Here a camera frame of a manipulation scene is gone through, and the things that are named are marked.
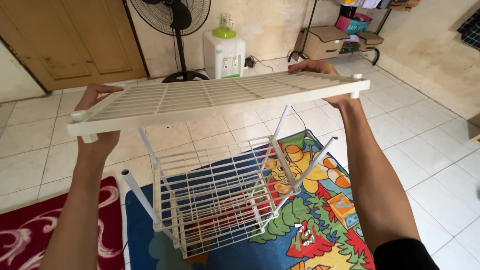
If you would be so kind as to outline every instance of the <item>fan grille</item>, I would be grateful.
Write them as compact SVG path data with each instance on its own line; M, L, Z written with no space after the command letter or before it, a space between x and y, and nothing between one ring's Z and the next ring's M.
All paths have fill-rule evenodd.
M150 26L166 35L174 36L175 30L170 27L173 22L172 9L161 2L156 5L150 5L142 0L131 0L137 13ZM188 7L192 15L192 25L185 30L181 30L182 36L195 33L208 18L210 12L210 0L181 0Z

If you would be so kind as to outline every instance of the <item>checkered cloth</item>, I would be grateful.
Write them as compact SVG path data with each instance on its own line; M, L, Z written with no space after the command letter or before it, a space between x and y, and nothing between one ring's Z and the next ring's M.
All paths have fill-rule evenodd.
M480 50L480 10L471 16L457 30L462 34L462 41Z

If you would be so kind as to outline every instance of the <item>white wall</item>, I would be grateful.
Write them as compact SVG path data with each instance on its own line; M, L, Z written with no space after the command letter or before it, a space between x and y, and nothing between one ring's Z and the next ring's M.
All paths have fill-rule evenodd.
M480 52L463 44L456 30L479 8L478 0L437 0L422 1L412 12L393 11L380 33L385 42L378 62L478 126Z
M44 96L45 92L0 43L0 102Z
M150 27L127 2L150 76L164 77L176 72L173 37ZM187 68L204 68L202 35L219 26L222 12L232 15L234 30L247 41L247 56L269 60L286 57L293 49L300 28L308 25L312 7L313 0L211 0L210 14L203 27L184 37ZM333 25L339 8L333 0L319 1L312 25Z

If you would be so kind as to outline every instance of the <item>glass mug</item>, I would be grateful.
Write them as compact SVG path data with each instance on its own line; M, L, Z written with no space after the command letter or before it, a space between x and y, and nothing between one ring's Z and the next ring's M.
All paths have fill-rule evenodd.
M228 31L233 28L233 20L230 19L230 14L228 13L220 14L220 28L224 31Z

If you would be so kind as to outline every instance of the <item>forearm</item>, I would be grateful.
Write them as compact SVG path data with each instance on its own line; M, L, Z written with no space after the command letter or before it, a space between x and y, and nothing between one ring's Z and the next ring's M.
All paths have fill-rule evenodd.
M79 158L42 270L97 269L98 197L104 163Z
M400 238L420 240L407 195L373 137L360 100L346 99L339 109L355 209L369 249Z

